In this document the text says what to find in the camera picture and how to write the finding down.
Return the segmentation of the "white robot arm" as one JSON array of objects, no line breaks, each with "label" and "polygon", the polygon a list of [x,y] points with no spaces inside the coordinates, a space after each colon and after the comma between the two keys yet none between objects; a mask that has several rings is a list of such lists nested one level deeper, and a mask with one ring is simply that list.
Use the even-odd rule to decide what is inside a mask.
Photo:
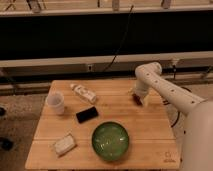
[{"label": "white robot arm", "polygon": [[158,62],[138,66],[134,94],[143,101],[152,87],[186,116],[179,171],[213,171],[213,98],[203,99],[161,73]]}]

